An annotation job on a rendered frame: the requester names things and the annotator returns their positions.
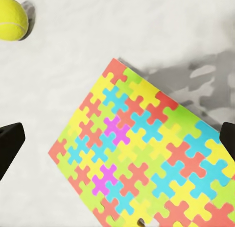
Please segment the jigsaw puzzle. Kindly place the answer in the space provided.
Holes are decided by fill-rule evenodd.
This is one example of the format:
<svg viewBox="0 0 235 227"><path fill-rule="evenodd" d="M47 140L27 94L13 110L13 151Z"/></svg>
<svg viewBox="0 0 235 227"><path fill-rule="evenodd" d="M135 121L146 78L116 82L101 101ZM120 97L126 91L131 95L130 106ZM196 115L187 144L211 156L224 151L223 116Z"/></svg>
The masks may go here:
<svg viewBox="0 0 235 227"><path fill-rule="evenodd" d="M102 227L235 227L219 136L113 58L48 154Z"/></svg>

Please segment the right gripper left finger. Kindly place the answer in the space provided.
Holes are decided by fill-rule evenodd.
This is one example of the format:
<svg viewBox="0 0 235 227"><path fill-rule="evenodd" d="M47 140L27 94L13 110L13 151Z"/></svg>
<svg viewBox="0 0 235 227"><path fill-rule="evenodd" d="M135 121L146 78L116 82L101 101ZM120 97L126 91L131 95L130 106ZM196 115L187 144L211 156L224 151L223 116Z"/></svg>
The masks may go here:
<svg viewBox="0 0 235 227"><path fill-rule="evenodd" d="M0 127L0 181L25 142L21 122Z"/></svg>

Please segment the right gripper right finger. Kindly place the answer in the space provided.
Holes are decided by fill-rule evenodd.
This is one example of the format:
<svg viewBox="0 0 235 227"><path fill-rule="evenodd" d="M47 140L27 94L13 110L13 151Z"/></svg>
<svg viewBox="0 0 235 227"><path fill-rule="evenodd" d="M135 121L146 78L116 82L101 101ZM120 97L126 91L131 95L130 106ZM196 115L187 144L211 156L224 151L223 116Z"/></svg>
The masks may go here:
<svg viewBox="0 0 235 227"><path fill-rule="evenodd" d="M224 122L219 139L235 162L235 124Z"/></svg>

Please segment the tennis ball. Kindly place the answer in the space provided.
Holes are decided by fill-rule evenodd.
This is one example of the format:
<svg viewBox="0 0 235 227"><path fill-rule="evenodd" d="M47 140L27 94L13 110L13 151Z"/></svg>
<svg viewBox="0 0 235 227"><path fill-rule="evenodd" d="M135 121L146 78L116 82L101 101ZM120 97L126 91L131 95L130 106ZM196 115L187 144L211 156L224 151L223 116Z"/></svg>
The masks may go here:
<svg viewBox="0 0 235 227"><path fill-rule="evenodd" d="M0 39L17 41L28 30L28 16L17 0L0 0Z"/></svg>

